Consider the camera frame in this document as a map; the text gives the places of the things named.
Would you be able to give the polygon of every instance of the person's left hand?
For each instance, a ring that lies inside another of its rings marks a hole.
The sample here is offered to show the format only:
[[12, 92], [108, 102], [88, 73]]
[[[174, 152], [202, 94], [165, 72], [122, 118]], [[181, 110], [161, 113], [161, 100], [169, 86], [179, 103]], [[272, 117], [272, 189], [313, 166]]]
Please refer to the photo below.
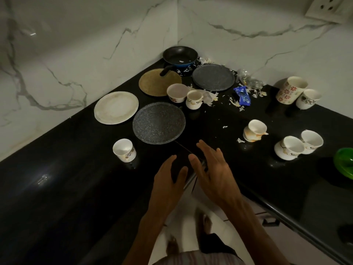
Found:
[[176, 207], [183, 195], [185, 180], [188, 175], [188, 168], [184, 166], [179, 172], [177, 181], [173, 182], [170, 169], [176, 158], [176, 155], [169, 157], [155, 175], [151, 198], [148, 204], [148, 211], [154, 216], [163, 218], [163, 220]]

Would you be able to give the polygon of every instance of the electrical outlet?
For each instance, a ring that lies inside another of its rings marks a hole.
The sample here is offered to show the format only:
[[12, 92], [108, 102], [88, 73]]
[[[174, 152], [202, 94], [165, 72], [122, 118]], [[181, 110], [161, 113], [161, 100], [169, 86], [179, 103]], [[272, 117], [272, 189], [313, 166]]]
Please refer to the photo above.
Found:
[[353, 0], [314, 0], [307, 17], [329, 22], [345, 23], [353, 14]]

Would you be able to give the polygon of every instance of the striped shirt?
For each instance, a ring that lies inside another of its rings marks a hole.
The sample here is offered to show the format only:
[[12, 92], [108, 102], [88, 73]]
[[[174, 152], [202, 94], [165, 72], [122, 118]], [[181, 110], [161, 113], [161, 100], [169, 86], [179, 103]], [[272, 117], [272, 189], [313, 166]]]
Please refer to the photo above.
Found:
[[178, 255], [164, 257], [154, 265], [245, 265], [233, 254], [210, 253], [204, 254], [200, 250], [182, 252]]

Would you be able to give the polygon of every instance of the brown round board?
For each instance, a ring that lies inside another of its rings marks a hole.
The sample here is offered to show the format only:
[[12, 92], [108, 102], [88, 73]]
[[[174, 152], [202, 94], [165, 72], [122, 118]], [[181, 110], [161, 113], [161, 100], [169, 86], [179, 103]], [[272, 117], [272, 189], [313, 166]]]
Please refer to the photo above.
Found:
[[167, 88], [172, 84], [181, 84], [181, 77], [174, 71], [169, 71], [165, 76], [159, 74], [163, 69], [146, 72], [138, 81], [138, 86], [143, 93], [154, 97], [167, 95]]

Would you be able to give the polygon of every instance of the drawer handle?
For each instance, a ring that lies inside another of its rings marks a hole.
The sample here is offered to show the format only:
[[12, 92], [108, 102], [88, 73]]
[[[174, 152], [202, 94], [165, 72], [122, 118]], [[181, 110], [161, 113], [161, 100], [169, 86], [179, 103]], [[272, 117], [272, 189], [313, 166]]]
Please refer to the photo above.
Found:
[[276, 219], [274, 222], [267, 222], [266, 219], [262, 222], [263, 227], [278, 227], [280, 225], [279, 219]]

